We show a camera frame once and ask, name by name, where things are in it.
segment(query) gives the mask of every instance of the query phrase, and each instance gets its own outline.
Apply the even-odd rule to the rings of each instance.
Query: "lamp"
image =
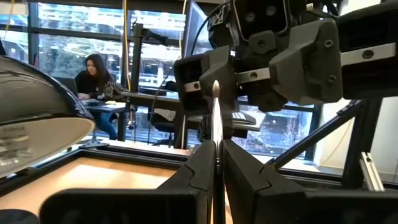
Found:
[[[76,144],[94,126],[92,115],[58,81],[0,56],[0,178]]]

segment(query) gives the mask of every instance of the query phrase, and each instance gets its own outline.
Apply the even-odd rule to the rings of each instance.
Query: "black hair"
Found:
[[[97,70],[96,78],[98,80],[98,89],[102,92],[104,85],[107,82],[114,82],[111,74],[109,74],[108,70],[105,67],[104,60],[100,54],[91,54],[87,56],[85,60],[85,66],[87,69],[87,62],[91,60],[94,64],[95,69]]]

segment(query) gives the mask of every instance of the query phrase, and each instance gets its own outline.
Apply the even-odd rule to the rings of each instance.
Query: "jeans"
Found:
[[[108,113],[91,113],[94,116],[96,127],[109,135],[110,140],[117,140],[118,134],[113,125],[109,121],[112,114]]]

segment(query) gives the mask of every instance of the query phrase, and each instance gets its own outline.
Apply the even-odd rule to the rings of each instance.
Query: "woman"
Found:
[[[120,93],[125,91],[125,89],[120,84],[114,82],[105,67],[101,55],[91,54],[86,58],[85,63],[86,70],[81,71],[76,77],[76,87],[80,100],[124,100],[124,97]],[[94,116],[96,127],[109,134],[109,139],[116,140],[118,134],[110,122],[112,114],[91,114]]]

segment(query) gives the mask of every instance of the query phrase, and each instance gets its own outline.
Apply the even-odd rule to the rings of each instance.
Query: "tree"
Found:
[[[59,13],[58,29],[98,32],[98,25],[91,26],[88,20],[88,9],[78,6],[62,6]],[[41,19],[42,27],[48,27],[51,20]],[[56,77],[75,77],[84,69],[84,58],[98,52],[103,47],[99,40],[88,40],[79,37],[62,37],[41,35],[39,65],[41,71]]]

